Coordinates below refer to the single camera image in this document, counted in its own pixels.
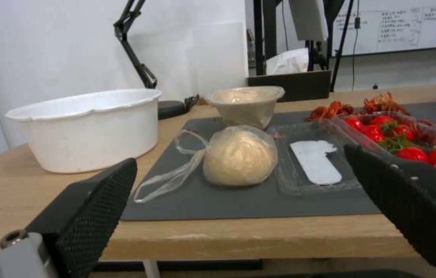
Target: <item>plastic bowl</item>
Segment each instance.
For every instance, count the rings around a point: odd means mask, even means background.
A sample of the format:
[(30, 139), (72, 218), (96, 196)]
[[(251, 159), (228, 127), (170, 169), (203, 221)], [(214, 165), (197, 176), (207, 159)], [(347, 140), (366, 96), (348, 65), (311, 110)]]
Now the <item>plastic bowl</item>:
[(276, 101), (284, 93), (278, 86), (231, 88), (207, 95), (206, 101), (218, 109), (226, 125), (264, 129), (273, 117)]
[(152, 89), (110, 90), (39, 102), (9, 111), (41, 167), (87, 172), (138, 157), (158, 140)]

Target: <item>plastic bag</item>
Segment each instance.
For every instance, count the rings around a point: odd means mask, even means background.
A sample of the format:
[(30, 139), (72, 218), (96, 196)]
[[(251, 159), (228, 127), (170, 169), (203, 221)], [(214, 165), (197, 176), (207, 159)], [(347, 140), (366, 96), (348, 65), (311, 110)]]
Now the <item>plastic bag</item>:
[[(203, 143), (204, 148), (201, 150), (183, 148), (179, 139), (182, 134), (195, 136)], [(180, 153), (193, 154), (191, 160), (166, 174), (154, 176), (142, 183), (134, 194), (136, 203), (145, 203), (179, 188), (203, 159), (206, 180), (216, 185), (229, 186), (262, 183), (278, 162), (278, 151), (273, 137), (248, 125), (227, 127), (213, 134), (210, 142), (198, 134), (182, 130), (174, 141)], [(142, 199), (137, 198), (145, 186), (166, 180), (170, 181)]]

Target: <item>white scraper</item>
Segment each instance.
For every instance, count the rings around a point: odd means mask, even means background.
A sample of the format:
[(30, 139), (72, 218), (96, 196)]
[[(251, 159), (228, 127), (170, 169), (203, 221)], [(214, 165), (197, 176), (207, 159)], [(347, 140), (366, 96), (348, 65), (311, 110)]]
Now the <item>white scraper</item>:
[(317, 185), (332, 185), (341, 181), (341, 174), (326, 157), (336, 151), (333, 144), (324, 141), (298, 141), (290, 144), (307, 177)]

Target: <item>plastic wrap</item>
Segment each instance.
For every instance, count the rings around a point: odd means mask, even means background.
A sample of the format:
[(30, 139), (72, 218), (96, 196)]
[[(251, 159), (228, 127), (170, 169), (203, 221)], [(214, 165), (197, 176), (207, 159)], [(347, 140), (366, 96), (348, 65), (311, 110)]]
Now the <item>plastic wrap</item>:
[(273, 117), (276, 101), (284, 93), (278, 86), (231, 88), (207, 95), (206, 101), (218, 109), (226, 125), (264, 129)]
[(247, 125), (217, 132), (206, 147), (203, 170), (216, 185), (244, 186), (262, 183), (278, 162), (273, 138)]
[[(179, 137), (190, 134), (203, 143), (200, 150), (181, 146)], [(160, 195), (179, 188), (203, 163), (204, 177), (215, 185), (245, 186), (262, 183), (273, 171), (278, 162), (278, 152), (273, 138), (266, 132), (247, 125), (228, 127), (216, 132), (208, 142), (200, 135), (182, 130), (174, 139), (176, 149), (183, 154), (193, 155), (186, 164), (162, 175), (149, 178), (134, 194), (136, 203), (145, 203)], [(157, 190), (138, 199), (142, 188), (165, 182)]]

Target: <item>whiteboard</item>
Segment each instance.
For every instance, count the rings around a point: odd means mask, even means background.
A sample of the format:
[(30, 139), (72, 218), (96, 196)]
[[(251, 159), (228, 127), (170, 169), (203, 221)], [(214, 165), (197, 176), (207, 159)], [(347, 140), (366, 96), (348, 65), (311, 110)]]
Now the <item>whiteboard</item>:
[[(436, 0), (359, 0), (361, 27), (355, 54), (384, 53), (436, 47)], [(348, 10), (345, 0), (333, 23), (333, 52), (340, 39)], [(357, 11), (354, 0), (347, 28), (343, 55), (352, 55), (353, 26)]]

